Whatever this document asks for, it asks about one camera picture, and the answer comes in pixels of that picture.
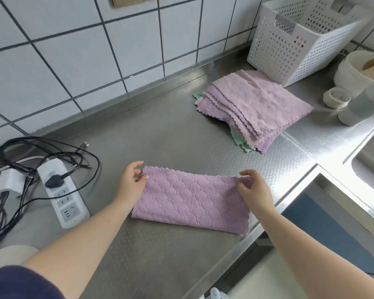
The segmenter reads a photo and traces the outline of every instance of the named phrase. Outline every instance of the black plug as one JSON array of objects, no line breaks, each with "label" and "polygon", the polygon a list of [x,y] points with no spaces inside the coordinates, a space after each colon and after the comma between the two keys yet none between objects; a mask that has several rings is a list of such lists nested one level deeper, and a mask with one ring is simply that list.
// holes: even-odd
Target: black plug
[{"label": "black plug", "polygon": [[64,184],[64,179],[62,179],[62,176],[56,174],[56,175],[51,176],[49,180],[46,181],[44,186],[49,189],[54,189],[54,188],[59,188],[63,184]]}]

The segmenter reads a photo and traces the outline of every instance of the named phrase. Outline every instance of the gray bottle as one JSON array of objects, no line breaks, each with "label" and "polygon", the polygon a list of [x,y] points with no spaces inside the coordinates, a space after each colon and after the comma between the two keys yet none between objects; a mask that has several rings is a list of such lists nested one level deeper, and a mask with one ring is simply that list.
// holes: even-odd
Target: gray bottle
[{"label": "gray bottle", "polygon": [[344,110],[339,112],[338,119],[348,126],[355,126],[374,115],[374,82],[355,99],[351,100]]}]

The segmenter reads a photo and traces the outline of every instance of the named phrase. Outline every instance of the purple cleaning cloth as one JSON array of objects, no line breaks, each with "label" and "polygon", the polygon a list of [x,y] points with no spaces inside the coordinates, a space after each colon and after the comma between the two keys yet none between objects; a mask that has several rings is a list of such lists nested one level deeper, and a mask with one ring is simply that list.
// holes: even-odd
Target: purple cleaning cloth
[{"label": "purple cleaning cloth", "polygon": [[145,167],[150,177],[132,218],[246,235],[249,208],[237,191],[249,178],[209,176],[168,168]]},{"label": "purple cleaning cloth", "polygon": [[225,121],[253,149],[266,152],[276,137],[313,110],[260,71],[227,75],[210,85],[197,109]]}]

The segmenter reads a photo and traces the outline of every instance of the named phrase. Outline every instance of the person's left hand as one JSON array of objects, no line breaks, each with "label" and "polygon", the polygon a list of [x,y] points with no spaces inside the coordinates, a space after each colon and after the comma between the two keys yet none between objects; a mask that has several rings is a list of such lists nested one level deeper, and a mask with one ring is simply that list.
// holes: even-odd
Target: person's left hand
[{"label": "person's left hand", "polygon": [[136,169],[144,161],[135,161],[129,164],[119,179],[118,191],[114,203],[127,206],[130,210],[134,207],[143,193],[148,175],[143,175],[143,171]]}]

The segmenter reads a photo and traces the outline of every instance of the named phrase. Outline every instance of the green cloth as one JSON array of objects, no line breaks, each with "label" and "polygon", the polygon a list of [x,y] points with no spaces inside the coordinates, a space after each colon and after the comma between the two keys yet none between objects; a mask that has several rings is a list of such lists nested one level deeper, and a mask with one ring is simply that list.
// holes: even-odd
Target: green cloth
[{"label": "green cloth", "polygon": [[[203,96],[202,92],[195,92],[193,93],[193,96],[196,100],[198,100],[201,96]],[[230,127],[230,133],[231,137],[233,138],[234,142],[237,146],[241,146],[245,152],[251,152],[253,149],[251,149],[244,139],[237,133],[237,131],[234,130],[234,128]]]}]

